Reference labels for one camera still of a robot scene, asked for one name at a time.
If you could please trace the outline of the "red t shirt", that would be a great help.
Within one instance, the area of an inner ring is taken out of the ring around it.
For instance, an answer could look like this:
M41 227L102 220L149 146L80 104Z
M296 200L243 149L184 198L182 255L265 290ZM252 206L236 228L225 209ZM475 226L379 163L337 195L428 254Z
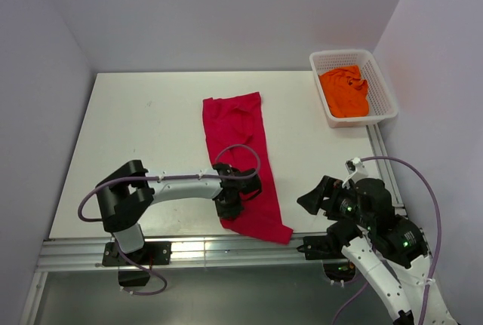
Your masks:
M293 230L283 224L275 181L269 163L263 126L262 100L258 92L226 99L203 100L202 122L211 163L222 162L245 171L260 159L262 192L244 196L241 214L221 219L223 228L240 235L277 244L288 244Z

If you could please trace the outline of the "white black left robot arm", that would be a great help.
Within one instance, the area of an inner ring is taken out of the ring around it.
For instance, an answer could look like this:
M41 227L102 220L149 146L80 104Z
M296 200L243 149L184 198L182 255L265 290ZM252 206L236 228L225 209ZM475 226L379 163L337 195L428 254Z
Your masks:
M243 202L262 192L256 168L241 171L216 163L197 173L152 175L142 161L121 166L95 188L104 230L115 238L120 256L130 264L146 258L147 245L139 221L153 204L181 199L212 200L221 219L236 219Z

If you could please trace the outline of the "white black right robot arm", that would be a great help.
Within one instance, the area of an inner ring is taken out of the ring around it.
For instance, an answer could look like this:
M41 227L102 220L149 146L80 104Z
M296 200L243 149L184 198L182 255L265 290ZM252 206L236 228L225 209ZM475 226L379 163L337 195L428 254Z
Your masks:
M345 257L385 305L394 324L454 324L431 275L435 256L421 230L398 215L380 179L344 185L324 176L297 203L332 220L321 236L307 236L298 251L308 260Z

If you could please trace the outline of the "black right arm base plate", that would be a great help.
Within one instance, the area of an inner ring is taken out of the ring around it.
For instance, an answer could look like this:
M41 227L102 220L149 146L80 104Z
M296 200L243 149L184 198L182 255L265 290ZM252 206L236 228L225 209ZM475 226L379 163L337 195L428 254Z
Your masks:
M322 260L322 259L350 259L347 256L348 251L343 253L344 247L355 249L354 241L362 240L364 244L369 242L363 236L354 234L341 235L327 233L326 235L306 236L303 243L296 248L298 253L305 256L305 260Z

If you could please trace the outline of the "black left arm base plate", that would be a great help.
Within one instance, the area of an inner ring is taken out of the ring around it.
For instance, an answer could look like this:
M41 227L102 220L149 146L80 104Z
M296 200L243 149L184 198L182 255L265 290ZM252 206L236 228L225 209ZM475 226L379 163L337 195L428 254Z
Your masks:
M128 253L126 256L139 265L168 265L171 259L171 242L148 241L140 250ZM119 267L127 265L129 263L123 260L118 253L115 243L108 242L104 249L102 266Z

